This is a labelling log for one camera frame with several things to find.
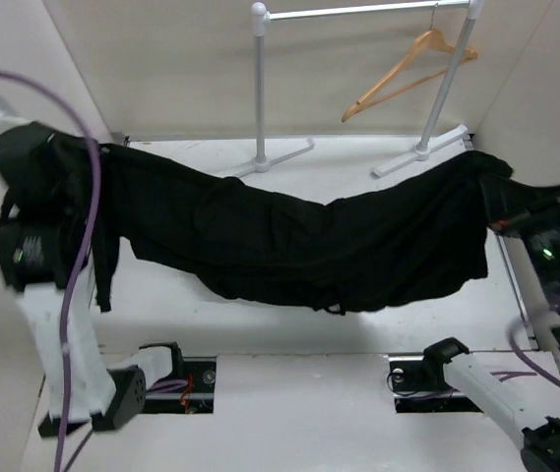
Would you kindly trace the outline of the black trousers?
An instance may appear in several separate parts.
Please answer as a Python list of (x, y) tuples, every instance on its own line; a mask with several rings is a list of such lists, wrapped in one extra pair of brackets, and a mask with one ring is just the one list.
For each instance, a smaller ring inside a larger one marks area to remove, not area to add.
[(488, 274), (479, 180), (504, 160), (463, 152), (398, 185), (322, 205), (106, 144), (93, 232), (96, 300), (119, 247), (194, 274), (220, 297), (333, 315), (443, 298)]

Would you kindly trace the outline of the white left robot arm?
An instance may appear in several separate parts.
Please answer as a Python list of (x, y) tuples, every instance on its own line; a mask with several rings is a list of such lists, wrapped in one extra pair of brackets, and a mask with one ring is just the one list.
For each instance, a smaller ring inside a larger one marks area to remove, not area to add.
[(114, 180), (129, 151), (12, 119), (0, 127), (0, 272), (16, 296), (50, 391), (44, 438), (83, 425), (115, 431), (140, 414), (149, 392), (185, 380), (175, 342), (145, 344), (122, 363), (100, 354), (92, 307), (111, 308), (127, 209)]

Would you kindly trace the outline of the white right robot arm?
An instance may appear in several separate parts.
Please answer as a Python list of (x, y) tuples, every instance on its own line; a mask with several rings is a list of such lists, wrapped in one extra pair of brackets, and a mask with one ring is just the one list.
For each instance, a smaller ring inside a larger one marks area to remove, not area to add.
[[(525, 246), (542, 289), (530, 324), (547, 324), (560, 351), (560, 185), (533, 187), (487, 176), (480, 189), (490, 228)], [(550, 371), (518, 344), (520, 320), (506, 338), (521, 371), (494, 371), (454, 337), (427, 347), (421, 377), (430, 387), (453, 390), (473, 403), (509, 438), (527, 471), (560, 471), (560, 367)]]

